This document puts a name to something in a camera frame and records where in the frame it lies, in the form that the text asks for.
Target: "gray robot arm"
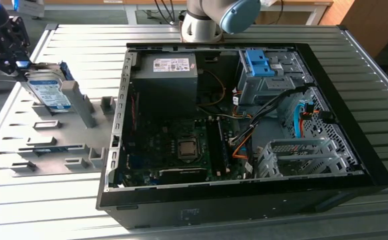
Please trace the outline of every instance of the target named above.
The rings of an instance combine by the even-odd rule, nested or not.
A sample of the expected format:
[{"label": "gray robot arm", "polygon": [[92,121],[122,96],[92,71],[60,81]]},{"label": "gray robot arm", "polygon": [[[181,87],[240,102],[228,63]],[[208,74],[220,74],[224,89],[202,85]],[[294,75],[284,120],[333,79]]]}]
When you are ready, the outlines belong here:
[{"label": "gray robot arm", "polygon": [[222,31],[242,32],[260,13],[260,0],[188,0],[181,36],[186,42],[217,42]]}]

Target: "wooden cabinet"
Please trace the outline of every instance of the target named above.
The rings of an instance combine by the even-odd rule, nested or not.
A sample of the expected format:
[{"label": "wooden cabinet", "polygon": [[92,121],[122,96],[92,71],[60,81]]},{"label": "wooden cabinet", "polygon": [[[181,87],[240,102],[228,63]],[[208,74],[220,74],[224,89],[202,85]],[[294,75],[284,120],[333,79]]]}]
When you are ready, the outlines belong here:
[{"label": "wooden cabinet", "polygon": [[376,57],[388,43],[388,0],[333,0],[320,25],[344,25]]}]

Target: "aluminum workbench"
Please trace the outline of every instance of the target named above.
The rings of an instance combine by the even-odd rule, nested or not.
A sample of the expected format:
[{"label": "aluminum workbench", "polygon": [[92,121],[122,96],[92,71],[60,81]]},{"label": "aluminum workbench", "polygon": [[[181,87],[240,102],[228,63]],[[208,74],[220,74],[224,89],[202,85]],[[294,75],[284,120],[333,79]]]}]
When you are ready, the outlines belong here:
[{"label": "aluminum workbench", "polygon": [[[161,25],[49,25],[32,60],[66,61],[94,100],[117,96],[126,43],[178,40],[177,29]],[[256,25],[225,41],[310,45],[388,169],[388,77],[350,34],[333,26]],[[32,111],[28,97],[16,84],[0,113],[0,149],[18,140],[4,140],[8,131],[30,128],[9,126]],[[94,208],[98,179],[98,172],[12,177],[0,170],[0,239],[388,239],[388,188],[320,214],[129,232]]]}]

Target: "blue hard drive label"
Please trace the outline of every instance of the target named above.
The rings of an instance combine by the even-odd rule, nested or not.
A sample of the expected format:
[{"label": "blue hard drive label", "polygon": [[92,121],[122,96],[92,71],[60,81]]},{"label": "blue hard drive label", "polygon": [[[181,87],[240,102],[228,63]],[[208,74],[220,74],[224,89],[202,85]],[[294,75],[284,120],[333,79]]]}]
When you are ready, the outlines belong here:
[{"label": "blue hard drive label", "polygon": [[37,97],[56,112],[66,112],[70,108],[70,102],[60,90],[60,84],[56,80],[28,80],[29,87]]}]

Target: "power supply label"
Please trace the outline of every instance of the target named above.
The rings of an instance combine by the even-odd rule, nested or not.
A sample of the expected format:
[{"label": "power supply label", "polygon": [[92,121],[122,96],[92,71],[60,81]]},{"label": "power supply label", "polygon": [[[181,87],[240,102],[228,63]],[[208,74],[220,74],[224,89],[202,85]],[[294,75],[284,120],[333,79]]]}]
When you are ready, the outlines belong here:
[{"label": "power supply label", "polygon": [[156,58],[153,60],[153,72],[189,72],[188,58]]},{"label": "power supply label", "polygon": [[29,80],[29,87],[44,105],[52,110],[66,112],[70,108],[70,102],[60,90],[60,84],[56,80]]}]

